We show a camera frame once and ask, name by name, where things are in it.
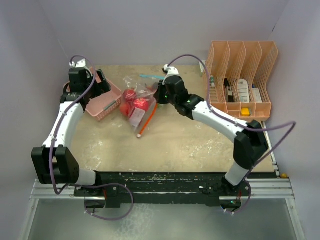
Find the pink perforated plastic basket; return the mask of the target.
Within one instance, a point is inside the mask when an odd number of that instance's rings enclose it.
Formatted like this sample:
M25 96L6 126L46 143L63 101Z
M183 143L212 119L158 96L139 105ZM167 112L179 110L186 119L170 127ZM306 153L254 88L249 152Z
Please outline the pink perforated plastic basket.
M97 70L95 72L95 80L99 83L101 80L98 77ZM108 114L114 111L117 107L119 107L121 103L121 90L114 85L111 81L106 79L111 86L111 91L104 93L96 98L92 99L84 99L84 96L81 97L79 103L81 104L83 110L87 111L93 118L95 118L98 122L103 120ZM65 88L66 91L69 92L69 82L65 84L63 88L63 94L60 97L60 104L64 104L67 102L73 102L75 100L66 100L65 99Z

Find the orange zip bag with apples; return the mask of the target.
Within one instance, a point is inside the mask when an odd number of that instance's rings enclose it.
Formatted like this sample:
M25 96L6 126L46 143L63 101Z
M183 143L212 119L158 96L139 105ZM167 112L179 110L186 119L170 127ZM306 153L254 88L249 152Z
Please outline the orange zip bag with apples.
M156 85L137 84L122 92L120 112L140 139L157 109Z

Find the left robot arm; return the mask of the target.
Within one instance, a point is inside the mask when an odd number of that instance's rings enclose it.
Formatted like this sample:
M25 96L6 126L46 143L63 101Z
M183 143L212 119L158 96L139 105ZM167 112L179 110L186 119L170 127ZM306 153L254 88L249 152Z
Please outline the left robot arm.
M80 168L70 146L90 100L110 92L111 85L100 69L76 67L68 75L54 126L42 146L32 149L31 158L41 184L85 186L91 196L98 196L103 191L102 182L96 179L95 171Z

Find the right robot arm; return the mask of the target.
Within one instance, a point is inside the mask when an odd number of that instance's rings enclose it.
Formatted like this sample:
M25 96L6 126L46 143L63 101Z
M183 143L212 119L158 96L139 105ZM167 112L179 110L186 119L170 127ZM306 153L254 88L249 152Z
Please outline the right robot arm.
M234 118L209 105L202 97L188 93L178 75L160 80L154 94L158 104L171 104L177 112L203 123L233 143L234 163L223 177L222 190L228 196L240 190L240 183L269 149L261 124Z

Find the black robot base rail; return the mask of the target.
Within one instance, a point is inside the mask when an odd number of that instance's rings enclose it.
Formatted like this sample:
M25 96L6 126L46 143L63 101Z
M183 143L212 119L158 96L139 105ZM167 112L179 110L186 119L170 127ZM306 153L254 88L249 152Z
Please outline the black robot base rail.
M242 181L231 186L219 172L98 172L95 189L77 187L76 197L105 200L105 207L121 204L201 204L238 208L250 196Z

